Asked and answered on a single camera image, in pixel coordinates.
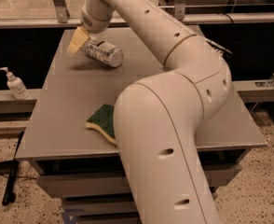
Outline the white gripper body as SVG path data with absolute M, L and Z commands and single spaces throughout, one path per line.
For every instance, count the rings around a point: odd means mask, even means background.
M 85 3 L 82 7 L 80 21 L 87 31 L 98 34 L 109 26 L 113 12 L 114 9 L 106 4 L 93 5 Z

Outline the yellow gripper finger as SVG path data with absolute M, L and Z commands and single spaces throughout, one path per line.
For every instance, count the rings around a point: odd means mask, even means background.
M 75 55 L 89 40 L 89 32 L 83 27 L 77 27 L 68 46 L 68 52 Z

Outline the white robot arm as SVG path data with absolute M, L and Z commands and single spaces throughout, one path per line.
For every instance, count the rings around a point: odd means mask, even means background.
M 69 51 L 106 29 L 114 12 L 165 69 L 129 85 L 114 110 L 116 144 L 142 224 L 221 224 L 195 132 L 227 100 L 226 61 L 148 0 L 86 0 Z

